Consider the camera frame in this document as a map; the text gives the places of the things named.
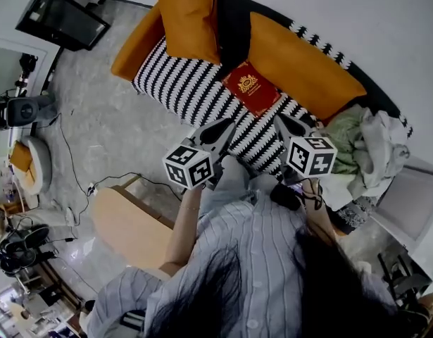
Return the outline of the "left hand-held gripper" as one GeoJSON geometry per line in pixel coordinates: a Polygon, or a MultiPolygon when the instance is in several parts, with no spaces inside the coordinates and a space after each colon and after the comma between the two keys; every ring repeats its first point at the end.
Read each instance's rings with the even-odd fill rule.
{"type": "Polygon", "coordinates": [[[171,148],[162,159],[169,181],[188,190],[200,185],[214,189],[222,176],[221,160],[228,152],[235,127],[231,118],[214,120],[171,148]]]}

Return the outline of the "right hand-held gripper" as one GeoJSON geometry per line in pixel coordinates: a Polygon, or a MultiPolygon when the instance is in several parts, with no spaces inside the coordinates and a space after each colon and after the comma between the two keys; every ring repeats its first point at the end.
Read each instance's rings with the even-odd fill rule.
{"type": "Polygon", "coordinates": [[[310,137],[313,129],[302,120],[278,113],[273,120],[275,133],[286,154],[281,157],[283,183],[330,175],[338,150],[326,137],[310,137]]]}

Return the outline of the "red book with gold print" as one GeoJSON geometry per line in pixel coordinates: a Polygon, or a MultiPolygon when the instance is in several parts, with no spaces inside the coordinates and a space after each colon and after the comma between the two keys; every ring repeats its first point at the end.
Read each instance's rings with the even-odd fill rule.
{"type": "Polygon", "coordinates": [[[222,84],[257,118],[280,99],[277,88],[248,61],[238,65],[222,84]]]}

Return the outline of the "person's left forearm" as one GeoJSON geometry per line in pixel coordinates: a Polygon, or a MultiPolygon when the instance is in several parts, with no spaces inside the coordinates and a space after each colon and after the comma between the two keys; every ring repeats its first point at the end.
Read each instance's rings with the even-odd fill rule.
{"type": "Polygon", "coordinates": [[[160,270],[173,276],[188,264],[196,241],[203,185],[187,190],[177,214],[172,235],[160,270]]]}

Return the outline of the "person's right forearm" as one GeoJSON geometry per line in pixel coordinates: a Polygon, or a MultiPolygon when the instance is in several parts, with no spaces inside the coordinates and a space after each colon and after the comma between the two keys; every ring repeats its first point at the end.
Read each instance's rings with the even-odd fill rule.
{"type": "Polygon", "coordinates": [[[335,231],[322,198],[319,179],[305,179],[302,194],[308,223],[324,239],[335,239],[335,231]]]}

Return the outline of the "orange and striped sofa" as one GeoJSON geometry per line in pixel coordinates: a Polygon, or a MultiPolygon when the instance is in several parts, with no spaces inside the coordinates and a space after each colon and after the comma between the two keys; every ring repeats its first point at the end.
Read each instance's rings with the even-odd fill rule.
{"type": "Polygon", "coordinates": [[[230,63],[214,65],[202,60],[171,57],[166,52],[165,37],[161,37],[133,78],[134,88],[157,100],[193,127],[221,118],[235,120],[237,128],[227,149],[228,153],[259,173],[280,177],[280,155],[284,148],[275,133],[274,116],[284,113],[298,118],[310,127],[321,127],[322,122],[287,94],[282,94],[272,108],[257,118],[222,85],[221,80],[227,74],[227,69],[247,58],[252,12],[264,15],[291,30],[297,37],[338,63],[367,92],[365,96],[356,98],[355,103],[368,107],[372,112],[386,111],[401,121],[408,137],[412,136],[413,127],[396,104],[349,57],[295,20],[252,0],[218,0],[222,55],[229,57],[230,63]]]}

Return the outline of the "person's grey trousers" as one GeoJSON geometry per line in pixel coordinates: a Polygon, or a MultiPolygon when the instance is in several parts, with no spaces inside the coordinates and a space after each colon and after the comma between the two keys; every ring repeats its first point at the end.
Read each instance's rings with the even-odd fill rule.
{"type": "Polygon", "coordinates": [[[213,190],[204,188],[201,195],[199,216],[204,216],[212,210],[224,205],[247,201],[256,202],[257,192],[270,194],[277,185],[275,177],[260,174],[250,177],[248,170],[233,156],[223,158],[222,175],[213,190]]]}

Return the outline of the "green cloth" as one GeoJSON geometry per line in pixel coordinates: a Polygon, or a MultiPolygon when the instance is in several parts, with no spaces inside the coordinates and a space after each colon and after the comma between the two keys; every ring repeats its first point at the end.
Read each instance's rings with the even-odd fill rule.
{"type": "Polygon", "coordinates": [[[362,108],[354,106],[338,114],[322,130],[321,134],[328,137],[338,151],[332,173],[355,175],[358,172],[353,152],[355,143],[362,137],[360,124],[363,114],[362,108]]]}

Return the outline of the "long orange cushion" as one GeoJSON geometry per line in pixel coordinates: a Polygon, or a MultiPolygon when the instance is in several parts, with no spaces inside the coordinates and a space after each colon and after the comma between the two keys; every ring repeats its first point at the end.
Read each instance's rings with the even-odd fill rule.
{"type": "Polygon", "coordinates": [[[318,119],[326,120],[366,95],[357,79],[294,32],[255,12],[250,23],[251,65],[318,119]]]}

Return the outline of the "black phone in holder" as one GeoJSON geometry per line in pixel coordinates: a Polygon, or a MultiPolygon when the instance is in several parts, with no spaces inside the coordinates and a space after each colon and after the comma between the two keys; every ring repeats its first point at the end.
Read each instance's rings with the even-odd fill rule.
{"type": "Polygon", "coordinates": [[[271,201],[283,206],[290,211],[297,211],[301,207],[301,202],[296,192],[283,184],[277,184],[270,192],[271,201]]]}

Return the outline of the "grey cloth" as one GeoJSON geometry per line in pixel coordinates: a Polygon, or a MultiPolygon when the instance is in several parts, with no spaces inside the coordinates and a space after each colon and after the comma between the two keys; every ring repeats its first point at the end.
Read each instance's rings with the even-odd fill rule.
{"type": "Polygon", "coordinates": [[[391,181],[410,158],[407,132],[398,118],[385,111],[365,109],[360,121],[360,139],[354,143],[353,159],[359,171],[348,190],[354,199],[391,181]]]}

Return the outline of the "grey patterned throw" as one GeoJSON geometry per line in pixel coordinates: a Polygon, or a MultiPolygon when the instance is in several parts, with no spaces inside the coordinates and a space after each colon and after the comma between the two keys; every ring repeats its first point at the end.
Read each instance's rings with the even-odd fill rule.
{"type": "Polygon", "coordinates": [[[338,210],[327,207],[327,212],[338,231],[350,234],[371,218],[377,202],[378,198],[361,196],[338,210]]]}

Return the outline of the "person's striped shirt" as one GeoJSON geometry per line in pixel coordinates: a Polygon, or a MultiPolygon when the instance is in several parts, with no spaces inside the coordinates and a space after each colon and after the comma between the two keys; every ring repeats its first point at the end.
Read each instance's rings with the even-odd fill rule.
{"type": "Polygon", "coordinates": [[[390,338],[385,286],[339,245],[256,192],[208,209],[189,262],[161,280],[126,268],[97,296],[89,338],[390,338]]]}

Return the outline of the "light wooden table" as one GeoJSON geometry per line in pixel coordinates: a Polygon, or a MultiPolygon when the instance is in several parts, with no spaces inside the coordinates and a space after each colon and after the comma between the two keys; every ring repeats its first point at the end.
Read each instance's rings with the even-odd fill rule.
{"type": "Polygon", "coordinates": [[[131,266],[160,270],[175,222],[119,185],[99,190],[92,220],[99,236],[131,266]]]}

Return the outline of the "tall orange cushion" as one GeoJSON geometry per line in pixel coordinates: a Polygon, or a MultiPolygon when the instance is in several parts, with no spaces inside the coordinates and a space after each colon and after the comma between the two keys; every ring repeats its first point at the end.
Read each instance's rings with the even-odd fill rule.
{"type": "Polygon", "coordinates": [[[168,55],[220,64],[217,0],[158,0],[168,55]]]}

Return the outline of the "white cabinet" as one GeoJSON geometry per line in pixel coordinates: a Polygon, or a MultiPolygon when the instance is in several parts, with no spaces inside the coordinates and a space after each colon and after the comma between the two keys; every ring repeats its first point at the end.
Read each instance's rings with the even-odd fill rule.
{"type": "Polygon", "coordinates": [[[433,165],[411,157],[372,214],[431,280],[433,292],[433,165]]]}

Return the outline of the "black metal stand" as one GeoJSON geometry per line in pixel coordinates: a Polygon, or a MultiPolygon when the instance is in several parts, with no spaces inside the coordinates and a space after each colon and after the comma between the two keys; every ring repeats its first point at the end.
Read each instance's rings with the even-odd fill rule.
{"type": "Polygon", "coordinates": [[[383,279],[398,306],[415,303],[432,283],[429,276],[409,258],[398,254],[391,263],[387,263],[384,255],[377,255],[384,273],[383,279]]]}

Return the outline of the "black glass cabinet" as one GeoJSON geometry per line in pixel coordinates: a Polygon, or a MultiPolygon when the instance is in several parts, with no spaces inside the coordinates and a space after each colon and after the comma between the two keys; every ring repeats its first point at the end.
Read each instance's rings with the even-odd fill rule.
{"type": "Polygon", "coordinates": [[[70,51],[90,51],[110,27],[74,0],[30,0],[15,29],[70,51]]]}

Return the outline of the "grey round fan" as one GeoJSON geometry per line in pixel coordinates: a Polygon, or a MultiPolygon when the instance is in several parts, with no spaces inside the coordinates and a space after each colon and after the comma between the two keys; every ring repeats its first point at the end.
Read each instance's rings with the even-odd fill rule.
{"type": "Polygon", "coordinates": [[[0,98],[0,130],[52,120],[57,112],[53,95],[0,98]]]}

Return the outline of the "small orange cushion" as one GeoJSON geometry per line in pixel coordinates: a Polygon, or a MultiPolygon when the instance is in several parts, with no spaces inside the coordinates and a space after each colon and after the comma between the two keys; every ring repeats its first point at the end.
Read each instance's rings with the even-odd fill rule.
{"type": "Polygon", "coordinates": [[[9,162],[13,166],[15,176],[19,179],[21,185],[33,187],[37,175],[30,149],[19,141],[16,141],[13,145],[9,162]]]}

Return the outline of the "black floor fan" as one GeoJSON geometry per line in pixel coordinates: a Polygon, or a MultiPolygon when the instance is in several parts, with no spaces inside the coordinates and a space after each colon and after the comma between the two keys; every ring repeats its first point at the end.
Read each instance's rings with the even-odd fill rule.
{"type": "Polygon", "coordinates": [[[0,242],[0,270],[14,276],[19,271],[33,266],[39,248],[47,243],[48,225],[35,225],[31,229],[13,230],[0,242]]]}

